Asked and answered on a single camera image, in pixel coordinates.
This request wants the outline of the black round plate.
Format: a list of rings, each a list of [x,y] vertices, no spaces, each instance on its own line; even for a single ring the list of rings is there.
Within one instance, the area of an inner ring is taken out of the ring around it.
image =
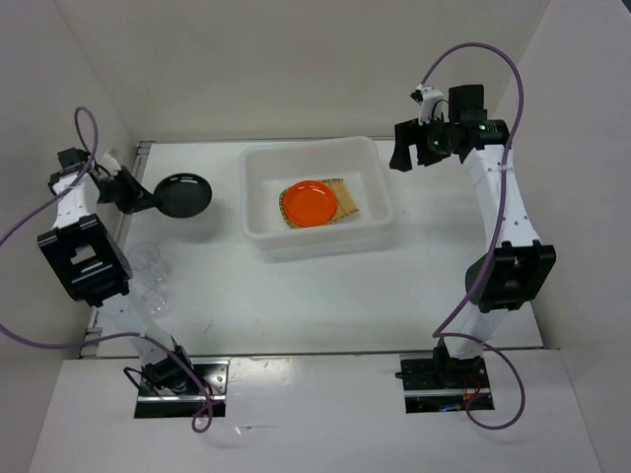
[[[164,215],[187,219],[202,213],[213,196],[209,182],[194,173],[165,177],[155,188],[156,208]]]

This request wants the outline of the woven bamboo tray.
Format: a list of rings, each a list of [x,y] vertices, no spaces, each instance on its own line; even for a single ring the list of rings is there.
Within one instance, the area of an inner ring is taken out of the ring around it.
[[[334,216],[323,226],[334,224],[343,220],[359,211],[358,206],[356,205],[353,197],[351,196],[343,178],[329,178],[318,180],[327,184],[334,192],[337,199],[337,210]],[[284,189],[279,195],[279,210],[281,216],[283,217],[285,223],[291,229],[301,229],[302,227],[298,227],[292,224],[288,218],[284,215],[283,210],[281,209],[281,198],[283,197],[285,191],[288,189]]]

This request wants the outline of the orange plastic plate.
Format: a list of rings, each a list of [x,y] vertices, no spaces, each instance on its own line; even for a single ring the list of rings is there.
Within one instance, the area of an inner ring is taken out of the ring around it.
[[[281,198],[281,209],[288,220],[302,228],[326,224],[337,210],[333,190],[318,180],[303,180],[289,187]]]

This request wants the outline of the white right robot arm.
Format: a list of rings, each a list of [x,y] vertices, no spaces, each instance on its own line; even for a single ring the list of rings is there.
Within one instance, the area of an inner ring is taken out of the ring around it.
[[[484,88],[465,85],[446,94],[419,85],[411,94],[417,118],[395,125],[391,169],[407,172],[456,156],[472,180],[487,252],[465,272],[465,303],[446,327],[430,361],[402,368],[407,388],[465,388],[480,377],[482,350],[508,315],[531,302],[556,262],[553,245],[532,226],[515,176],[509,127],[491,119]]]

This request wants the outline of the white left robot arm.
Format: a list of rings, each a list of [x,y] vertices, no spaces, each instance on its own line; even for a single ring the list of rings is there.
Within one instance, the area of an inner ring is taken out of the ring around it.
[[[125,215],[156,209],[174,219],[203,212],[212,198],[208,182],[191,173],[164,178],[148,191],[116,160],[106,166],[70,148],[59,152],[60,171],[48,187],[57,199],[52,229],[37,245],[62,287],[77,302],[95,307],[118,331],[131,335],[141,375],[157,393],[183,394],[196,381],[196,369],[175,338],[162,329],[132,293],[132,266],[97,214],[112,204]]]

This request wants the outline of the translucent white plastic bin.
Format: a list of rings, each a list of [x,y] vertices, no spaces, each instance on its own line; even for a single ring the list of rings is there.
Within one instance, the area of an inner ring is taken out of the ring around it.
[[[240,185],[245,237],[272,260],[377,250],[393,234],[384,166],[367,137],[248,148]]]

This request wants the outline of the clear plastic cup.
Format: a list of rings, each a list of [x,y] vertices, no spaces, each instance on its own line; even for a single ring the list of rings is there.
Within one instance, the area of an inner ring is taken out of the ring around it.
[[[140,242],[127,251],[127,258],[134,271],[151,274],[159,283],[165,283],[170,266],[160,248],[152,242]]]
[[[160,288],[136,285],[132,289],[132,302],[139,312],[157,316],[166,311],[168,300]]]

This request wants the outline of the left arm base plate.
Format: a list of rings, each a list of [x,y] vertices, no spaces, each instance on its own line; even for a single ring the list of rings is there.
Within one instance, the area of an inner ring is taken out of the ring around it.
[[[206,358],[193,360],[192,364],[204,390],[211,397],[212,416],[224,418],[230,362],[227,359]],[[173,393],[167,388],[154,387],[135,368],[125,367],[123,372],[136,389],[135,419],[191,418],[202,408],[206,408],[206,397],[202,389],[189,376],[184,379],[183,391]],[[208,417],[206,409],[202,415]]]

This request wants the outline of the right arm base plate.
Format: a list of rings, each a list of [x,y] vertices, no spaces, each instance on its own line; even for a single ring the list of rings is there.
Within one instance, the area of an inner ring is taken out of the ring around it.
[[[481,357],[447,361],[434,354],[403,354],[394,377],[401,381],[406,414],[464,412],[494,409],[486,365]]]

